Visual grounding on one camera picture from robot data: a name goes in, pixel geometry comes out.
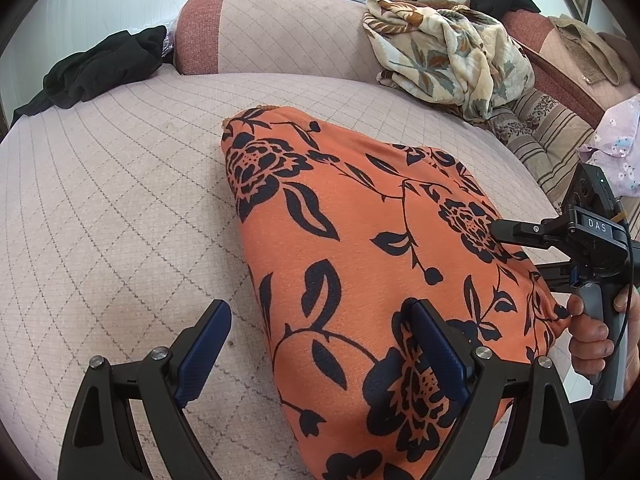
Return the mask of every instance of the black cable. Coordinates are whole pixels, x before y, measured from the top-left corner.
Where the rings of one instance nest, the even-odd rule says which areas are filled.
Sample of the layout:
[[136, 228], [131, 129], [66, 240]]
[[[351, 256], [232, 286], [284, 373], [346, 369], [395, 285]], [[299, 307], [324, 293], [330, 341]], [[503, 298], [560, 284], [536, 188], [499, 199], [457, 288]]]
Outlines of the black cable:
[[[622, 208], [622, 204], [620, 203], [620, 200], [618, 200], [616, 202], [616, 210], [620, 209], [619, 212], [623, 212], [623, 208]], [[626, 233], [626, 242], [628, 243], [628, 247], [629, 247], [629, 264], [631, 265], [631, 275], [630, 275], [630, 279], [629, 279], [629, 292], [628, 295], [626, 297], [626, 310], [625, 310], [625, 319], [622, 322], [622, 330], [620, 331], [620, 335], [618, 336], [618, 340], [616, 341], [616, 344], [613, 347], [613, 352], [611, 353], [611, 356], [613, 357], [616, 352], [618, 351], [618, 348], [620, 347], [620, 343], [622, 343], [622, 338], [625, 335], [625, 330], [626, 330], [626, 326], [628, 325], [628, 321], [629, 321], [629, 313], [631, 311], [631, 301], [633, 298], [633, 287], [634, 285], [634, 271], [635, 271], [635, 265], [634, 265], [634, 248], [632, 247], [632, 240], [631, 240], [631, 231], [629, 230], [629, 222], [626, 220], [626, 218], [623, 219], [622, 222], [620, 222], [622, 227], [625, 229], [625, 233]]]

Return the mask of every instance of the black cloth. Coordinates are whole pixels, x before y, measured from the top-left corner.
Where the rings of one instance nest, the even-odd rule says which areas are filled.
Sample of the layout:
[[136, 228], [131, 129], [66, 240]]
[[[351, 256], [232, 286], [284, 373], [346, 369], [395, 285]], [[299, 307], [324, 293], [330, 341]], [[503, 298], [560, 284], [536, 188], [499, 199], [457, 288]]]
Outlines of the black cloth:
[[44, 76], [39, 94], [15, 109], [11, 126], [20, 116], [39, 114], [53, 105], [71, 108], [78, 101], [89, 101], [118, 85], [146, 79], [162, 65], [165, 36], [164, 25], [135, 35], [123, 30], [86, 52], [65, 57]]
[[590, 399], [571, 407], [578, 422], [586, 480], [640, 478], [640, 381], [613, 411], [606, 402]]
[[469, 8], [484, 12], [499, 21], [510, 10], [525, 9], [529, 12], [540, 12], [532, 0], [471, 0]]

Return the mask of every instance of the orange floral cushion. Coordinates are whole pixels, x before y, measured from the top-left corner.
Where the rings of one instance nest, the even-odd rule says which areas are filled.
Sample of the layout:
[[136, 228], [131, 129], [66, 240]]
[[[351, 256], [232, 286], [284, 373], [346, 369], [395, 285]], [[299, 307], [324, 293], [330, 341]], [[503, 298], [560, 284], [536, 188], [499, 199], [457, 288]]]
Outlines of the orange floral cushion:
[[455, 422], [406, 298], [503, 359], [546, 354], [566, 327], [448, 153], [274, 107], [225, 121], [222, 149], [275, 384], [315, 478], [418, 480]]

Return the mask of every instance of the metal bolt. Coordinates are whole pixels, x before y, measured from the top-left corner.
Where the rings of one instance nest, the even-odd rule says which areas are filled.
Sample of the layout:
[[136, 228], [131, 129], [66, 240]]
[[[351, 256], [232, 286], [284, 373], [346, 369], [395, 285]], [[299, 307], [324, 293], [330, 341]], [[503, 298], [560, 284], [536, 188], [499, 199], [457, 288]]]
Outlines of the metal bolt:
[[154, 361], [160, 361], [169, 355], [169, 349], [166, 346], [159, 346], [151, 351], [151, 358]]
[[551, 368], [554, 365], [554, 362], [549, 359], [546, 355], [541, 355], [538, 358], [538, 364], [543, 368]]
[[476, 348], [476, 355], [481, 359], [491, 359], [491, 356], [494, 355], [494, 353], [486, 346], [479, 346]]
[[104, 364], [104, 357], [101, 355], [94, 355], [91, 359], [89, 359], [89, 366], [94, 370], [96, 368], [100, 368]]

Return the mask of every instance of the pink sofa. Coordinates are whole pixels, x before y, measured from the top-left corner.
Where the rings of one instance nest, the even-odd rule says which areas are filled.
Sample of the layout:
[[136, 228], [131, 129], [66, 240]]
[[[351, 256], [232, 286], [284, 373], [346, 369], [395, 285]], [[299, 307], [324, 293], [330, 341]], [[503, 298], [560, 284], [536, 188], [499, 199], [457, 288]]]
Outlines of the pink sofa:
[[[310, 478], [271, 381], [226, 183], [221, 123], [239, 110], [290, 105], [384, 142], [437, 146], [473, 172], [502, 215], [554, 215], [494, 136], [375, 84], [363, 12], [347, 0], [189, 0], [178, 70], [164, 65], [11, 129], [0, 145], [0, 420], [41, 480], [56, 478], [89, 358], [140, 359], [212, 298], [228, 301], [234, 320], [186, 410], [196, 437], [223, 479]], [[554, 357], [566, 372], [566, 350]], [[142, 407], [133, 409], [151, 471], [167, 479]], [[499, 430], [504, 423], [484, 471]]]
[[592, 128], [598, 126], [604, 110], [640, 92], [632, 82], [617, 87], [606, 80], [588, 84], [548, 17], [521, 9], [507, 12], [502, 22], [511, 36], [530, 49], [536, 88], [560, 101]]

